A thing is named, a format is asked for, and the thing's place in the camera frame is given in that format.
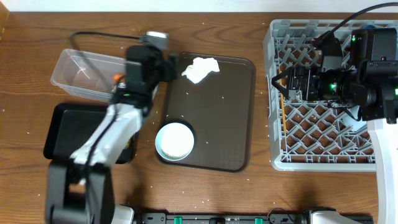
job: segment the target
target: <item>white bowl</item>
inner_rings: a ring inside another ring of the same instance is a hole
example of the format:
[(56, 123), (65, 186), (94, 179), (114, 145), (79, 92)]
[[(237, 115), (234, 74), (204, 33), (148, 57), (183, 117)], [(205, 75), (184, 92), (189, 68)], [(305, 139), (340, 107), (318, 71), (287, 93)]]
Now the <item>white bowl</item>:
[(157, 153), (168, 161), (179, 161), (187, 157), (194, 143), (191, 129), (181, 123), (165, 125), (157, 133), (155, 139)]

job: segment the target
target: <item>clear plastic container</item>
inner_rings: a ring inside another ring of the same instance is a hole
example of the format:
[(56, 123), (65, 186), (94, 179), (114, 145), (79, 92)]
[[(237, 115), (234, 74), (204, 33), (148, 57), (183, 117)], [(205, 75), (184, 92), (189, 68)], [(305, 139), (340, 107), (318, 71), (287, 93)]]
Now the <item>clear plastic container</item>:
[[(114, 74), (125, 73), (126, 60), (124, 58), (91, 52), (81, 51), (81, 53), (109, 80), (109, 84), (114, 83)], [(77, 50), (62, 51), (51, 76), (51, 83), (73, 96), (98, 101), (108, 101), (111, 98), (111, 90), (107, 88), (109, 85), (106, 85), (85, 63)]]

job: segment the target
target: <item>transparent plastic bin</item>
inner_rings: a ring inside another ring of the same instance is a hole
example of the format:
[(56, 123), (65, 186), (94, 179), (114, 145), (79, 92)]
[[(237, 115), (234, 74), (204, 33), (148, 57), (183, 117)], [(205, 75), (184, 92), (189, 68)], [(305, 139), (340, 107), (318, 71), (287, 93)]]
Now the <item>transparent plastic bin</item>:
[[(81, 52), (102, 74), (113, 83), (113, 75), (125, 73), (125, 59), (108, 55)], [(65, 49), (55, 66), (51, 83), (64, 89), (73, 96), (91, 100), (108, 101), (111, 90), (88, 66), (77, 50)]]
[[(269, 95), (271, 164), (281, 171), (376, 171), (373, 145), (366, 127), (353, 131), (342, 119), (347, 114), (327, 107), (327, 101), (285, 100), (287, 132), (282, 122), (281, 95), (271, 85), (278, 69), (320, 66), (311, 40), (332, 30), (340, 20), (289, 20), (271, 22), (263, 41)], [(349, 21), (335, 32), (343, 50), (341, 67), (351, 69), (351, 31), (372, 25), (398, 28), (398, 21)]]

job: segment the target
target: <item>wood grain surface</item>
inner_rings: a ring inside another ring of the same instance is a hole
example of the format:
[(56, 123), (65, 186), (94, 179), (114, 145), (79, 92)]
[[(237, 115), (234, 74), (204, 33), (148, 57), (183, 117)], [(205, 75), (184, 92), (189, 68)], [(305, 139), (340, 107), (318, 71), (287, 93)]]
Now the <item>wood grain surface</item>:
[[(329, 206), (377, 220), (375, 173), (277, 172), (269, 160), (267, 83), (262, 40), (273, 19), (344, 19), (309, 13), (38, 13), (13, 12), (0, 41), (0, 223), (43, 223), (47, 166), (42, 154), (54, 107), (87, 102), (50, 83), (67, 37), (77, 30), (138, 35), (167, 32), (174, 52), (243, 57), (257, 69), (251, 158), (230, 174), (161, 164), (154, 139), (165, 85), (140, 131), (137, 156), (113, 170), (117, 203), (170, 213), (266, 214)], [(397, 14), (366, 14), (398, 19)], [(123, 57), (129, 40), (81, 37), (81, 49)]]

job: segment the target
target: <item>dish rack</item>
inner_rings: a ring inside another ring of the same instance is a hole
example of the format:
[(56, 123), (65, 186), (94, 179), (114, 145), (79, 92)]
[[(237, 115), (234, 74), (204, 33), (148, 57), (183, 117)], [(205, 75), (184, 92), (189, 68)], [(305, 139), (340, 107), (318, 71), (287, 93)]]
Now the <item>dish rack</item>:
[[(346, 113), (327, 107), (327, 101), (285, 100), (286, 130), (282, 122), (280, 93), (271, 85), (278, 71), (290, 66), (320, 66), (310, 41), (338, 20), (274, 20), (263, 41), (269, 90), (269, 141), (272, 166), (281, 171), (376, 171), (373, 146), (366, 126), (353, 131), (345, 126)], [(349, 21), (335, 32), (343, 49), (342, 68), (351, 69), (351, 31), (367, 26), (398, 28), (398, 21)]]

